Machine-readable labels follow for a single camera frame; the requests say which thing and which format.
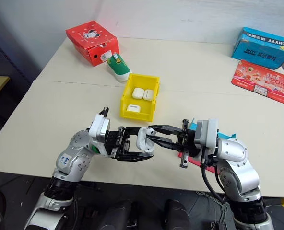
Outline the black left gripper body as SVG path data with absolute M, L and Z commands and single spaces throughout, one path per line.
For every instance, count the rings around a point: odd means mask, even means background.
M 129 138 L 125 134 L 125 127 L 120 126 L 117 131 L 109 131 L 104 144 L 108 157 L 118 161 L 128 161 L 129 157 L 125 153 L 126 141 Z

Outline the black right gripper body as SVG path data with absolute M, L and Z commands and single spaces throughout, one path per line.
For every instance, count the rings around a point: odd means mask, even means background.
M 180 167 L 187 168 L 189 157 L 194 158 L 198 156 L 200 149 L 198 149 L 194 143 L 195 130 L 189 128 L 189 120 L 183 119 L 182 123 L 182 129 L 184 131 L 184 134 L 182 137 L 183 149 L 180 151 L 180 153 L 182 154 Z

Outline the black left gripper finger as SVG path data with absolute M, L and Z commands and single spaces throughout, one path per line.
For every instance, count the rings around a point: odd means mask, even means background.
M 153 157 L 152 153 L 127 152 L 118 155 L 118 161 L 144 161 Z
M 135 126 L 135 127 L 125 127 L 123 136 L 124 137 L 130 137 L 131 135 L 138 135 L 139 130 L 141 129 L 141 126 Z

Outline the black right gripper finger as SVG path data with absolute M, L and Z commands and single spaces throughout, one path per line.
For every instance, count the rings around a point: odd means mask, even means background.
M 165 134 L 165 135 L 175 135 L 177 137 L 183 137 L 183 130 L 178 127 L 170 125 L 150 125 L 149 128 L 152 128 L 156 132 Z
M 159 136 L 151 136 L 151 135 L 146 135 L 146 137 L 150 141 L 154 142 L 155 144 L 157 144 L 157 145 L 159 145 L 163 148 L 181 151 L 181 146 L 177 143 L 174 143 L 171 139 L 159 137 Z

